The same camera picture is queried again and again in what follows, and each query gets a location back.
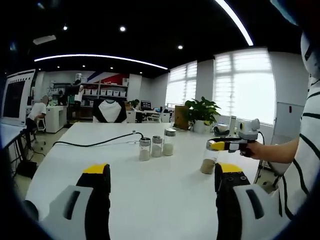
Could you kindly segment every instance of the black ceiling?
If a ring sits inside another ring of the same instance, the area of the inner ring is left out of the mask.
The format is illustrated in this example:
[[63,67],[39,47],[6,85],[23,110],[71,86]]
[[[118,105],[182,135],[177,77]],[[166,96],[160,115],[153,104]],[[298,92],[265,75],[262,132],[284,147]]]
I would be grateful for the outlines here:
[[[246,27],[254,46],[270,51],[299,53],[300,30],[288,23],[269,0],[226,0]],[[39,0],[8,3],[12,16],[4,30],[3,71],[29,68],[45,71],[86,70],[143,72],[153,78],[166,72],[140,63],[106,58],[68,57],[34,63],[36,58],[60,54],[101,54],[131,58],[169,69],[211,59],[213,54],[243,49],[247,42],[214,0]],[[126,32],[119,27],[125,26]],[[33,44],[55,35],[56,40]]]

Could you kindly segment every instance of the green leaves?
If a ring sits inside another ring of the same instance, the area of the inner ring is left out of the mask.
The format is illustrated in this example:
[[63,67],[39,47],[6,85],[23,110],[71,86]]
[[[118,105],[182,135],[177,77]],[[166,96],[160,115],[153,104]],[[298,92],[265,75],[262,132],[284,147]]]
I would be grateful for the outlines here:
[[215,115],[220,116],[217,109],[220,107],[214,101],[209,101],[204,97],[201,97],[201,101],[192,99],[193,101],[186,101],[185,106],[188,109],[187,117],[191,125],[195,123],[196,120],[209,121],[210,124],[216,123],[217,120]]

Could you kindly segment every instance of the office floor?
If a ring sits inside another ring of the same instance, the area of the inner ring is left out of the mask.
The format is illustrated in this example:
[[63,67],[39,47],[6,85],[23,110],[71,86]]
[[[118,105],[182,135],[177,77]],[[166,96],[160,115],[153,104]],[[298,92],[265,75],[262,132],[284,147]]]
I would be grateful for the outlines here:
[[[39,144],[35,144],[35,146],[33,147],[34,150],[46,155],[52,148],[53,143],[58,141],[67,130],[68,130],[67,128],[62,128],[60,131],[58,131],[55,134],[37,133],[37,139],[42,141],[44,140],[46,142],[46,145],[43,145],[43,150],[41,150],[41,146]],[[31,160],[33,162],[36,162],[37,165],[39,166],[44,160],[44,158],[45,157],[43,155],[35,153],[33,154],[33,157],[31,158]],[[272,187],[272,183],[274,182],[275,179],[276,177],[272,172],[268,170],[261,170],[261,176],[258,179],[257,184],[262,186],[263,189],[265,189],[268,193],[270,193],[274,190],[274,188]],[[17,194],[19,195],[21,200],[24,200],[27,195],[27,191],[31,183],[31,179],[17,174],[14,180],[16,183]]]

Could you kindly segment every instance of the hand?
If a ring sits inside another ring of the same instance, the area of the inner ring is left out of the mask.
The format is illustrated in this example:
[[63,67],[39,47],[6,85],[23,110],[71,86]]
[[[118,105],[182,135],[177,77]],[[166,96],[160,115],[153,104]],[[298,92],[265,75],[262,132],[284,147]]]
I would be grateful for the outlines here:
[[250,152],[250,158],[260,160],[260,159],[263,159],[263,154],[262,154],[263,148],[264,148],[263,144],[257,141],[251,142],[251,143],[248,143],[246,147],[246,149],[249,149],[249,151],[242,150],[240,151],[240,155],[244,156],[246,153],[248,154],[248,152]]

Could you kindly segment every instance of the whiteboard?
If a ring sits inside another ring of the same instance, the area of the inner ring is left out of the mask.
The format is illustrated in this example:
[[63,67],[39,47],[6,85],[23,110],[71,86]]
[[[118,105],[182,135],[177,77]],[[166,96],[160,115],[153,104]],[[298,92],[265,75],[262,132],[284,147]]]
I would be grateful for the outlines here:
[[304,106],[277,102],[273,137],[275,135],[290,139],[298,137],[303,111]]

